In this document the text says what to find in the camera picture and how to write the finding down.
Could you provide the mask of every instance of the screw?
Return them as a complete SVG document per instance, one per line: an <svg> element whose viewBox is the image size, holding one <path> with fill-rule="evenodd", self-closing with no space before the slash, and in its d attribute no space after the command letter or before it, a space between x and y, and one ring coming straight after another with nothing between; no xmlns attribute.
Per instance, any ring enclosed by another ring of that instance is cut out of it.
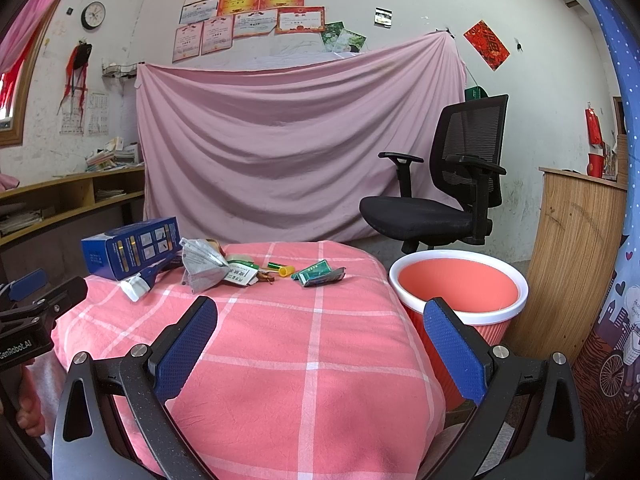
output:
<svg viewBox="0 0 640 480"><path fill-rule="evenodd" d="M135 345L131 349L131 355L133 357L142 357L144 354L146 354L146 350L146 345Z"/></svg>
<svg viewBox="0 0 640 480"><path fill-rule="evenodd" d="M86 352L80 352L79 354L76 354L76 357L74 357L74 363L77 365L81 365L86 361L86 358L87 358Z"/></svg>
<svg viewBox="0 0 640 480"><path fill-rule="evenodd" d="M553 355L553 358L556 364L559 364L559 365L563 365L566 362L566 357L564 357L564 354L561 354L560 352L556 352Z"/></svg>
<svg viewBox="0 0 640 480"><path fill-rule="evenodd" d="M509 357L509 349L502 345L494 346L494 355L498 359L506 359Z"/></svg>

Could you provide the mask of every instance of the red bag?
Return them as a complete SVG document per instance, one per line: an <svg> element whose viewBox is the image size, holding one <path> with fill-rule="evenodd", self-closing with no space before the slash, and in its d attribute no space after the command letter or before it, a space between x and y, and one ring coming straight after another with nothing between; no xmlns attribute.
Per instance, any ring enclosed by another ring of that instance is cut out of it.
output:
<svg viewBox="0 0 640 480"><path fill-rule="evenodd" d="M602 132L600 131L600 121L593 108L587 108L587 131L589 133L589 143L595 146L602 144Z"/></svg>

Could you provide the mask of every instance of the wooden window frame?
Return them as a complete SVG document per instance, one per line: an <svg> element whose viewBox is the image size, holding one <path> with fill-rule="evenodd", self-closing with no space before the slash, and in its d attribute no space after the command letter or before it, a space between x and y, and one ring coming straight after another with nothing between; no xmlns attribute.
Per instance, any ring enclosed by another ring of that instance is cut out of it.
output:
<svg viewBox="0 0 640 480"><path fill-rule="evenodd" d="M36 37L31 45L29 54L24 59L22 69L20 70L20 77L18 79L17 90L13 98L14 114L12 115L12 124L9 129L0 130L0 148L6 148L9 146L21 146L22 138L24 136L24 118L27 111L27 100L29 99L29 90L31 88L31 79L33 78L33 71L36 67L36 61L40 54L40 48L44 42L44 38L47 35L47 30L53 19L53 15L58 8L60 0L55 0L49 10L44 14L40 25L36 29Z"/></svg>

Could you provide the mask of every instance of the round clock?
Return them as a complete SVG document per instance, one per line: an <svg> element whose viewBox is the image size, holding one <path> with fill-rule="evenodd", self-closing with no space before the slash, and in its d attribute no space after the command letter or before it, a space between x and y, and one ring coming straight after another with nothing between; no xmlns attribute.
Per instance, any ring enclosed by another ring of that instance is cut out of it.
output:
<svg viewBox="0 0 640 480"><path fill-rule="evenodd" d="M87 5L82 11L82 16L80 16L82 26L86 30L94 30L94 28L100 27L106 13L104 5L100 2L93 2Z"/></svg>

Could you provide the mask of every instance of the blue box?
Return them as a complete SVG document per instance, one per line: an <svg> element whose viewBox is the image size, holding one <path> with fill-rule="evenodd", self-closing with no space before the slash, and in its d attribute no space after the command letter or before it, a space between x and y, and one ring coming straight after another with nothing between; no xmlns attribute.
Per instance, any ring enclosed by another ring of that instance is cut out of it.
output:
<svg viewBox="0 0 640 480"><path fill-rule="evenodd" d="M179 248L175 217L147 220L82 240L89 273L117 281L164 260Z"/></svg>

